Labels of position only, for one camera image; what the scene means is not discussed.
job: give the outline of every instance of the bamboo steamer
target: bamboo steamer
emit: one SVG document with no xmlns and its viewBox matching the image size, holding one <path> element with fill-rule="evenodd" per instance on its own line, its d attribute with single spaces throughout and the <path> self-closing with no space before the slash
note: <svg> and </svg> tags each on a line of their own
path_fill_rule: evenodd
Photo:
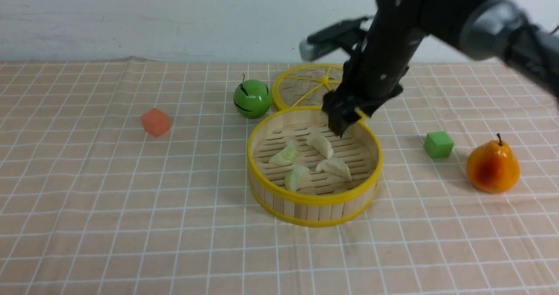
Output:
<svg viewBox="0 0 559 295">
<path fill-rule="evenodd" d="M 315 171 L 324 157 L 306 145 L 306 136 L 311 133 L 327 137 L 334 157 L 350 168 L 351 182 Z M 299 150 L 293 165 L 305 165 L 311 171 L 311 178 L 297 192 L 284 188 L 285 176 L 293 165 L 268 164 L 288 140 Z M 257 202 L 281 220 L 309 227 L 335 226 L 361 214 L 376 195 L 383 168 L 379 141 L 363 120 L 340 138 L 329 130 L 320 106 L 294 106 L 265 118 L 250 135 L 247 156 L 249 185 Z"/>
</svg>

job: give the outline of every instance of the bamboo steamer lid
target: bamboo steamer lid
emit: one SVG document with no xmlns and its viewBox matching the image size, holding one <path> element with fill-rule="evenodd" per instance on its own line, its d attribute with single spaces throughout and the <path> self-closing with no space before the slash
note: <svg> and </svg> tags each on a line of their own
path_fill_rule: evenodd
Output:
<svg viewBox="0 0 559 295">
<path fill-rule="evenodd" d="M 341 65 L 308 64 L 295 66 L 280 75 L 272 86 L 276 110 L 291 106 L 322 106 L 322 98 L 342 81 Z"/>
</svg>

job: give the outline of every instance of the orange cube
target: orange cube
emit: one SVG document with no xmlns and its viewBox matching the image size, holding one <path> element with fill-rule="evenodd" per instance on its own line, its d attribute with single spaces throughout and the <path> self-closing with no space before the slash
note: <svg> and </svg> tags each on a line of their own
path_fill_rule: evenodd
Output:
<svg viewBox="0 0 559 295">
<path fill-rule="evenodd" d="M 158 108 L 152 108 L 149 112 L 143 114 L 141 124 L 144 126 L 144 130 L 155 138 L 165 134 L 171 128 L 169 116 Z"/>
</svg>

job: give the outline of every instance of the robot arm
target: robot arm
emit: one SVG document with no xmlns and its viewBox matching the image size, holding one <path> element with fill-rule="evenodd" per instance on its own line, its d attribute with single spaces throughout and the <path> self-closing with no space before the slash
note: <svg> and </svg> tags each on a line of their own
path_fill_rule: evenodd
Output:
<svg viewBox="0 0 559 295">
<path fill-rule="evenodd" d="M 559 38 L 543 32 L 511 0 L 376 0 L 373 17 L 347 19 L 300 43 L 301 58 L 315 61 L 342 48 L 341 84 L 323 98 L 330 130 L 341 136 L 402 93 L 400 79 L 429 35 L 474 61 L 498 58 L 559 99 Z M 372 19 L 369 30 L 362 24 Z"/>
</svg>

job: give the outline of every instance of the dumpling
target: dumpling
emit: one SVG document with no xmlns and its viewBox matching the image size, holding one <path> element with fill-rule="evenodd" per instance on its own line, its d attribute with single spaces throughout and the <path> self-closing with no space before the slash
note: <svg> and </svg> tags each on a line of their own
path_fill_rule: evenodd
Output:
<svg viewBox="0 0 559 295">
<path fill-rule="evenodd" d="M 324 158 L 331 158 L 334 155 L 332 144 L 322 134 L 310 134 L 307 145 L 315 148 Z"/>
<path fill-rule="evenodd" d="M 293 144 L 293 141 L 290 141 L 287 143 L 287 146 L 285 148 L 272 156 L 268 163 L 276 164 L 279 166 L 291 165 L 295 161 L 295 158 L 297 158 L 298 152 L 299 150 L 297 150 L 297 147 L 295 146 L 295 144 Z"/>
<path fill-rule="evenodd" d="M 285 176 L 285 189 L 296 192 L 301 188 L 301 182 L 310 175 L 311 170 L 302 165 L 296 165 Z"/>
<path fill-rule="evenodd" d="M 317 172 L 327 172 L 332 175 L 341 176 L 351 182 L 351 172 L 345 162 L 339 158 L 327 158 L 316 166 Z"/>
</svg>

